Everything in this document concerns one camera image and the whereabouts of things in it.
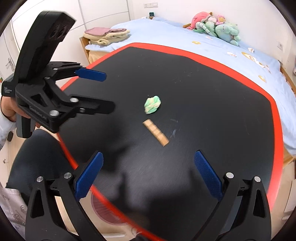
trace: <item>black tabletop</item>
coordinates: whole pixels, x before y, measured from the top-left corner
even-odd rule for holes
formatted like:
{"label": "black tabletop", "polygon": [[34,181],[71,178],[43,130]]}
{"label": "black tabletop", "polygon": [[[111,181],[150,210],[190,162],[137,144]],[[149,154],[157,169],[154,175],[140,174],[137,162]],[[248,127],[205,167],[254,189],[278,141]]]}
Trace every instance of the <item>black tabletop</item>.
{"label": "black tabletop", "polygon": [[[103,153],[94,184],[138,225],[169,241],[197,233],[217,204],[194,165],[197,150],[221,179],[257,175],[268,190],[275,140],[264,95],[190,58],[143,48],[125,48],[93,69],[107,79],[79,78],[65,92],[112,100],[116,109],[78,114],[60,137],[78,163]],[[146,115],[155,95],[161,105]],[[165,147],[142,124],[147,119],[169,139]]]}

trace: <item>person's leg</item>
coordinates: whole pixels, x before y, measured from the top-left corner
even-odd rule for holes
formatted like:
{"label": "person's leg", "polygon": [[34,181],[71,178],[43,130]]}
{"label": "person's leg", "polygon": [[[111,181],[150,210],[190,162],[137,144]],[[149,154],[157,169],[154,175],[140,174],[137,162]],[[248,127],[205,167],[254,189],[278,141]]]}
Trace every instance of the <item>person's leg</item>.
{"label": "person's leg", "polygon": [[50,180],[72,171],[59,142],[46,131],[37,129],[20,148],[6,188],[19,190],[28,204],[37,177]]}

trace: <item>blue bedsheet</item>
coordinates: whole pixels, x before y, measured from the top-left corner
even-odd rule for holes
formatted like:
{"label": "blue bedsheet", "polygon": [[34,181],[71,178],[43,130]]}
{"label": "blue bedsheet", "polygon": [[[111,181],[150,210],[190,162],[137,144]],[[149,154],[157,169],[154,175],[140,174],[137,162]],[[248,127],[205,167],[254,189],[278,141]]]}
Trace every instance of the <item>blue bedsheet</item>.
{"label": "blue bedsheet", "polygon": [[242,42],[240,47],[236,47],[219,38],[161,21],[137,19],[117,24],[113,28],[129,29],[131,35],[119,43],[105,47],[88,45],[86,49],[111,52],[134,42],[164,45],[216,60],[255,82],[276,101],[285,147],[296,156],[296,97],[280,72],[279,61],[258,50],[250,52],[248,48],[251,46]]}

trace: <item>cream fleece blanket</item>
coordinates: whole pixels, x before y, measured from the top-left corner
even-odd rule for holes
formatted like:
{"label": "cream fleece blanket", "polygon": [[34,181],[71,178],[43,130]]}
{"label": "cream fleece blanket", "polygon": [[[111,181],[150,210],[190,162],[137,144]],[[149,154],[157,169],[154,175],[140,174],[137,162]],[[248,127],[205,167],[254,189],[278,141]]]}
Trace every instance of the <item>cream fleece blanket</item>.
{"label": "cream fleece blanket", "polygon": [[117,42],[125,40],[126,38],[128,38],[127,34],[125,34],[125,36],[123,38],[90,40],[89,42],[91,44],[108,46],[111,43],[117,43]]}
{"label": "cream fleece blanket", "polygon": [[95,36],[91,34],[83,34],[83,37],[90,39],[90,40],[99,40],[99,39],[115,39],[115,38],[126,38],[126,35],[130,33],[130,30],[125,30],[124,32],[117,32],[117,33],[108,33],[102,36]]}

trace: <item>red border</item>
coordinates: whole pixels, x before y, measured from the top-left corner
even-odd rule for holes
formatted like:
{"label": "red border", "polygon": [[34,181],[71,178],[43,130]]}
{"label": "red border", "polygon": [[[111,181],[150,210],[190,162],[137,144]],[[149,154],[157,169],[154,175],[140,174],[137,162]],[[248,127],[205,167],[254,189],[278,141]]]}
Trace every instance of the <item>red border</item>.
{"label": "red border", "polygon": [[[279,117],[279,112],[278,112],[276,103],[275,103],[274,99],[271,97],[271,95],[268,94],[264,89],[259,87],[257,84],[255,84],[253,81],[251,81],[247,77],[243,76],[242,74],[236,72],[235,70],[233,70],[233,69],[231,69],[231,68],[229,68],[229,67],[227,67],[215,60],[212,60],[212,59],[206,58],[204,56],[201,56],[201,55],[198,55],[195,53],[191,53],[191,52],[188,52],[185,50],[161,46],[161,45],[146,44],[146,43],[128,44],[126,46],[123,46],[123,47],[109,53],[109,54],[106,54],[105,56],[101,57],[100,59],[98,59],[94,63],[87,66],[87,68],[88,69],[93,68],[94,66],[98,65],[99,63],[101,63],[105,59],[111,57],[112,55],[114,55],[114,54],[116,54],[128,47],[137,47],[137,48],[142,48],[142,49],[154,50],[154,51],[158,51],[158,52],[180,55],[180,56],[190,58],[196,62],[199,62],[205,66],[208,66],[212,69],[215,69],[221,73],[224,73],[224,74],[234,78],[235,80],[241,82],[245,86],[248,86],[249,88],[264,95],[269,100],[270,105],[271,105],[271,112],[272,112],[272,116],[273,116],[273,121],[274,121],[274,163],[273,163],[273,167],[272,167],[269,188],[267,191],[267,199],[268,199],[268,203],[269,203],[269,208],[270,208],[270,210],[272,210],[275,200],[276,200],[276,197],[277,197],[277,194],[278,194],[279,185],[280,185],[280,181],[281,181],[281,174],[282,174],[282,169],[283,169],[284,144],[283,144],[283,134],[282,134],[281,120]],[[78,77],[74,77],[74,78],[70,79],[67,83],[65,83],[62,86],[61,89],[65,90],[76,79],[78,79]],[[68,158],[71,166],[73,168],[76,168],[78,166],[77,162],[75,161],[75,159],[72,157],[72,155],[68,151],[65,143],[63,142],[63,140],[61,139],[61,136],[59,134],[58,134],[58,137],[61,141],[61,146],[62,146],[62,148],[65,152],[65,155]],[[163,241],[163,239],[155,236],[154,234],[151,234],[147,230],[142,229],[137,224],[135,224],[133,221],[129,220],[121,211],[119,211],[113,204],[111,204],[98,191],[98,189],[95,186],[92,186],[91,190],[94,193],[94,195],[96,196],[96,198],[98,198],[103,204],[105,204],[106,207],[109,208],[115,215],[120,217],[122,220],[130,223],[132,226],[136,227],[138,230],[142,231],[143,235],[145,235],[147,238],[149,238],[151,240],[155,240],[155,241],[156,240]]]}

